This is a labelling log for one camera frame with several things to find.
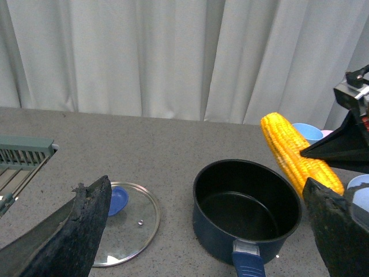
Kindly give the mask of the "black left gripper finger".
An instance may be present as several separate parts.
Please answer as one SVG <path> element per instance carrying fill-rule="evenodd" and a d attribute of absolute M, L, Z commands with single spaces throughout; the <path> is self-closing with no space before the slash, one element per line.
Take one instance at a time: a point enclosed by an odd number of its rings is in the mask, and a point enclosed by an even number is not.
<path fill-rule="evenodd" d="M 111 182 L 79 184 L 76 195 L 1 249 L 1 276 L 88 276 L 106 227 Z"/>

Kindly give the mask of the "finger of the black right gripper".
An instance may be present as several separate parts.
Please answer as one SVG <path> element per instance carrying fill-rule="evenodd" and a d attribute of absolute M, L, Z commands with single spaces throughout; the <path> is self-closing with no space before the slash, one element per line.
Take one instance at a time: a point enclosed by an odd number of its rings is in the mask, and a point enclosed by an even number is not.
<path fill-rule="evenodd" d="M 368 115 L 349 111 L 342 125 L 300 152 L 338 169 L 368 173 Z"/>
<path fill-rule="evenodd" d="M 352 217 L 351 195 L 341 196 L 309 177 L 303 200 L 329 275 L 368 276 L 368 230 Z"/>

